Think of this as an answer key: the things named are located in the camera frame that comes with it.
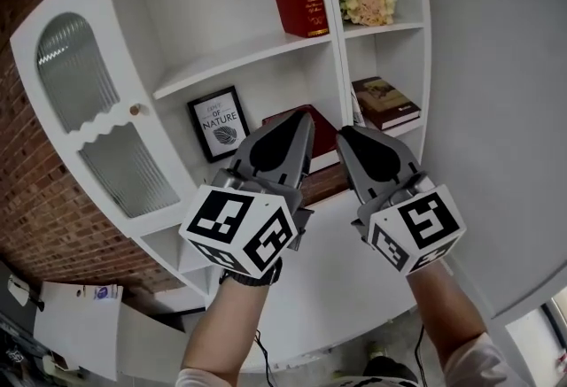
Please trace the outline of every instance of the brick wall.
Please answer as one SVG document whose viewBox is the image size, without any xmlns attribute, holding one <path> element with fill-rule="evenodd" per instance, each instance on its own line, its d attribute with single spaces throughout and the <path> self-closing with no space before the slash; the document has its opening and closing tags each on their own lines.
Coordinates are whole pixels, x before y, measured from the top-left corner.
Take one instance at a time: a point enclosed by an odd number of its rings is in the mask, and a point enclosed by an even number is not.
<svg viewBox="0 0 567 387">
<path fill-rule="evenodd" d="M 9 40 L 41 1 L 0 0 L 0 254 L 35 285 L 182 286 L 92 204 L 27 101 Z"/>
</svg>

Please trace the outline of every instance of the cabinet door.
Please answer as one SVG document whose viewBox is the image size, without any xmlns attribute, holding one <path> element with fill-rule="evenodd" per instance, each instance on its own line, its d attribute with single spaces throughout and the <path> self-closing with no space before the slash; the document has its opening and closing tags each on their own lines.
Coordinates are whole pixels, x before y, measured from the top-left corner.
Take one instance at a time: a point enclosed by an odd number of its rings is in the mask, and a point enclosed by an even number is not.
<svg viewBox="0 0 567 387">
<path fill-rule="evenodd" d="M 126 236 L 183 219 L 196 187 L 141 83 L 113 0 L 44 0 L 12 37 L 59 156 Z"/>
</svg>

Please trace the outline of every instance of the forearm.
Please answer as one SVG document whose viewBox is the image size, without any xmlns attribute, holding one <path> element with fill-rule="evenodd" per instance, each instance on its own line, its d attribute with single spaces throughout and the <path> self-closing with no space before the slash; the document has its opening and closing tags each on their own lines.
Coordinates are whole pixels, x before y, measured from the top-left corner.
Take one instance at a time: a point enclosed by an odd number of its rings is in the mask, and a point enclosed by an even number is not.
<svg viewBox="0 0 567 387">
<path fill-rule="evenodd" d="M 408 282 L 442 367 L 454 351 L 486 332 L 477 308 L 440 262 L 410 275 Z"/>
<path fill-rule="evenodd" d="M 252 347 L 268 286 L 244 286 L 227 278 L 191 335 L 184 368 L 198 368 L 236 385 Z"/>
</svg>

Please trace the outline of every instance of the picture frame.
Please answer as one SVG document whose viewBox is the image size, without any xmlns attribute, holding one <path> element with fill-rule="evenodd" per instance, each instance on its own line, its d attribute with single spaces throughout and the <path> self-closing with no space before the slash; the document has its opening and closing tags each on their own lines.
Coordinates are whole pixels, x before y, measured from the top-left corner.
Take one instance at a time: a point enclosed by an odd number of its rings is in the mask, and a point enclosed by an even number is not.
<svg viewBox="0 0 567 387">
<path fill-rule="evenodd" d="M 192 100 L 189 115 L 209 163 L 233 155 L 250 135 L 234 85 Z"/>
</svg>

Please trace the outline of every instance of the glass panel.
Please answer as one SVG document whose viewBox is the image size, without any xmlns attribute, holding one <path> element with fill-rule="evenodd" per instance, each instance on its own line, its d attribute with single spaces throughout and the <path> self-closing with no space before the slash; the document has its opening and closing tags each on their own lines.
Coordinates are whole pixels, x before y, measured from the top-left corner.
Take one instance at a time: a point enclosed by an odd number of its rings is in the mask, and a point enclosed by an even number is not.
<svg viewBox="0 0 567 387">
<path fill-rule="evenodd" d="M 179 202 L 131 122 L 86 143 L 79 154 L 130 218 Z"/>
<path fill-rule="evenodd" d="M 85 18 L 65 13 L 43 31 L 37 70 L 65 131 L 108 112 L 120 99 Z"/>
</svg>

